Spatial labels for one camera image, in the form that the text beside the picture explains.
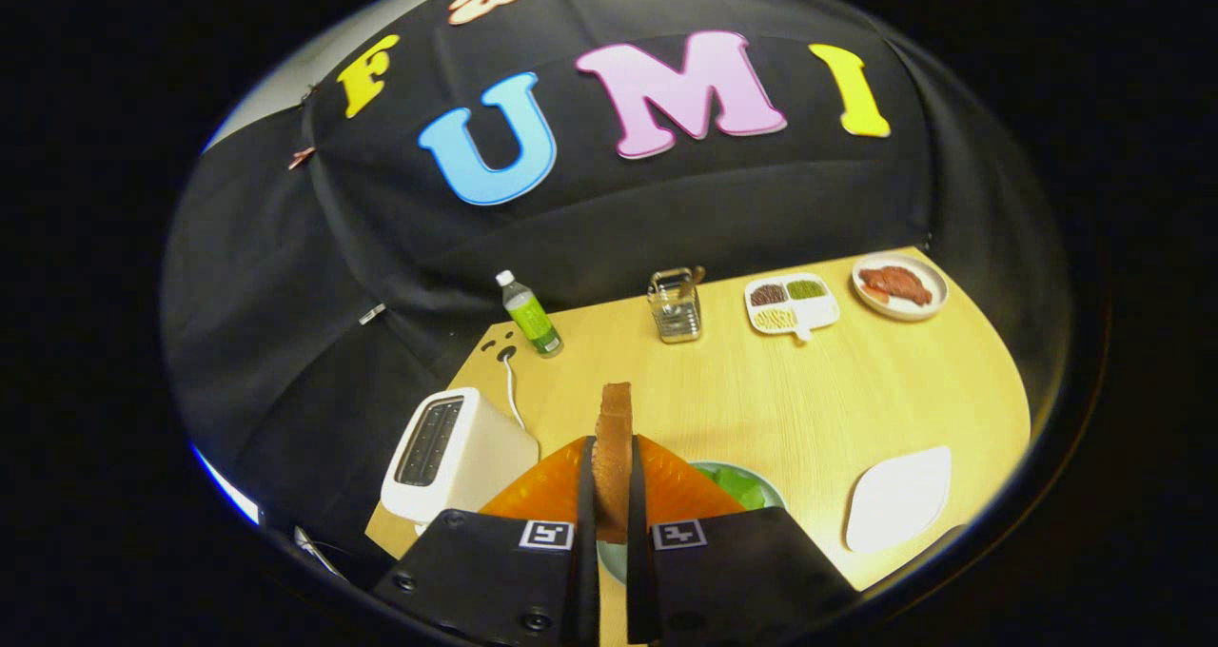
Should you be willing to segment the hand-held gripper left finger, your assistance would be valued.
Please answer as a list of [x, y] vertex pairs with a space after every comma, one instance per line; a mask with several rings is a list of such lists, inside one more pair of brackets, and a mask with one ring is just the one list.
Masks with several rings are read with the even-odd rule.
[[596, 437], [581, 445], [575, 521], [443, 511], [373, 590], [449, 646], [597, 646]]

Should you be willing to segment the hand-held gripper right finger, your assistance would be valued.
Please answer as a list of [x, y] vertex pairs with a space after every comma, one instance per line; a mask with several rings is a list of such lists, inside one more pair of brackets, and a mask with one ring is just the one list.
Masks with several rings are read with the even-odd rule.
[[642, 439], [628, 504], [627, 635], [650, 646], [797, 646], [827, 638], [857, 591], [788, 511], [648, 524]]

